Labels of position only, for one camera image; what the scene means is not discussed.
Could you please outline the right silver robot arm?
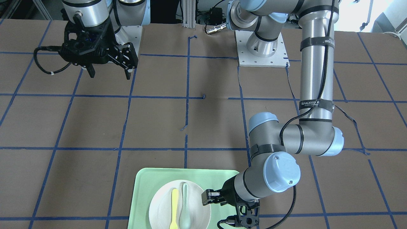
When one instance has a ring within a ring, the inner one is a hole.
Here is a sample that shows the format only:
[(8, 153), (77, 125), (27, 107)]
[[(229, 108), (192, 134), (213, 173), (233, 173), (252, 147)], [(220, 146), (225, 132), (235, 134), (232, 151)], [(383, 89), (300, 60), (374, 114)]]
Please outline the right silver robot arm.
[(112, 62), (124, 69), (126, 79), (138, 66), (131, 36), (125, 27), (148, 25), (149, 0), (63, 0), (68, 22), (59, 55), (95, 77), (93, 64)]

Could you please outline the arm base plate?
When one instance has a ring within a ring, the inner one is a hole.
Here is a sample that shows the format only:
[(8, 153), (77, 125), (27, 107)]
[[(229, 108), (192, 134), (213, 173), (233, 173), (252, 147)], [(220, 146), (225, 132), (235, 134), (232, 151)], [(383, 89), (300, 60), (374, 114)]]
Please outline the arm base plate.
[(259, 39), (251, 31), (235, 31), (238, 62), (246, 67), (290, 67), (282, 34), (272, 42)]
[(106, 45), (106, 56), (104, 57), (102, 64), (113, 63), (108, 56), (108, 50), (110, 47), (114, 45), (124, 45), (128, 42), (133, 43), (138, 57), (142, 30), (142, 26), (123, 26), (115, 33), (115, 38), (113, 38), (114, 31), (108, 31), (103, 38), (104, 44)]

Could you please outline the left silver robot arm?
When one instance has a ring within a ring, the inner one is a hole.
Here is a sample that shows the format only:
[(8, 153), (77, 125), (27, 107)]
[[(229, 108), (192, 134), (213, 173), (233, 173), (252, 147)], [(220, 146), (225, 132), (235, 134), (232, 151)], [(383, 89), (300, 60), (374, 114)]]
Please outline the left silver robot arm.
[(252, 54), (269, 57), (276, 47), (282, 25), (287, 16), (299, 17), (302, 32), (301, 86), (298, 116), (285, 124), (276, 115), (261, 112), (249, 120), (249, 156), (251, 165), (231, 177), (219, 190), (202, 193), (202, 204), (231, 205), (236, 214), (219, 220), (233, 227), (253, 228), (259, 225), (260, 199), (293, 188), (293, 201), (287, 214), (276, 228), (291, 214), (296, 202), (296, 185), (301, 171), (294, 155), (334, 156), (344, 145), (342, 131), (332, 125), (334, 29), (339, 17), (338, 0), (233, 0), (228, 3), (226, 27), (230, 30), (253, 31), (247, 46)]

